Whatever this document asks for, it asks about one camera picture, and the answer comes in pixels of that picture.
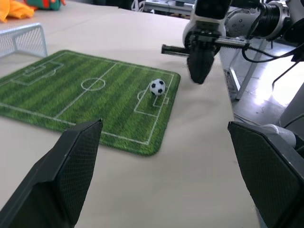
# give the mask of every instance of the beige tablecloth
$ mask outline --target beige tablecloth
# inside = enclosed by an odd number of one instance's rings
[[[161,54],[162,44],[182,45],[187,20],[68,2],[58,12],[0,24],[0,30],[33,22],[42,23],[49,54],[70,49],[182,76],[157,155],[99,147],[77,228],[258,227],[227,130],[233,113],[219,57],[200,86],[190,80],[185,58]],[[36,60],[0,59],[0,76]],[[0,117],[0,208],[59,136]]]

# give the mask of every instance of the green grass pattern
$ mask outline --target green grass pattern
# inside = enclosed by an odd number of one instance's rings
[[[167,91],[156,98],[148,85],[157,78]],[[63,50],[0,79],[0,115],[59,132],[101,118],[101,144],[150,156],[161,147],[180,78]]]

